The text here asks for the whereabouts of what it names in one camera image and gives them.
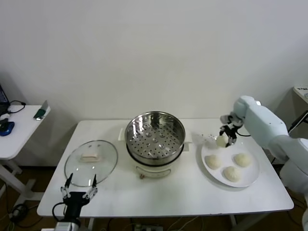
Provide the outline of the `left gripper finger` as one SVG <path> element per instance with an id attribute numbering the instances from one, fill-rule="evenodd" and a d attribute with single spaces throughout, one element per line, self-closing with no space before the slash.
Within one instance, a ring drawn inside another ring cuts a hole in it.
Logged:
<path id="1" fill-rule="evenodd" d="M 69 186 L 70 186 L 72 177 L 73 177 L 73 174 L 71 173 L 69 178 L 66 180 L 64 186 L 60 188 L 63 199 L 69 198 L 71 196 L 70 191 L 69 191 Z"/>
<path id="2" fill-rule="evenodd" d="M 82 196 L 82 198 L 92 199 L 97 192 L 98 192 L 97 180 L 96 180 L 96 175 L 94 175 L 91 188 Z"/>

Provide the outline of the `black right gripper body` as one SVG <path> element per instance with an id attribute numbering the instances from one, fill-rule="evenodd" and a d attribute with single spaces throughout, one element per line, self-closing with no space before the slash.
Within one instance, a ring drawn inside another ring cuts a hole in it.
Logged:
<path id="1" fill-rule="evenodd" d="M 230 139 L 236 139 L 237 138 L 237 131 L 240 129 L 241 126 L 236 126 L 232 123 L 226 124 L 222 126 L 222 133 L 226 134 Z"/>

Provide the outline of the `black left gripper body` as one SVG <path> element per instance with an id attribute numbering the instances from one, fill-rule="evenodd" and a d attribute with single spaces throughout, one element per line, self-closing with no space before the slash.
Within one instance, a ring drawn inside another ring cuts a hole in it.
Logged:
<path id="1" fill-rule="evenodd" d="M 85 194 L 85 192 L 71 192 L 70 197 L 63 199 L 66 205 L 64 218 L 79 218 L 82 207 L 90 202 Z"/>

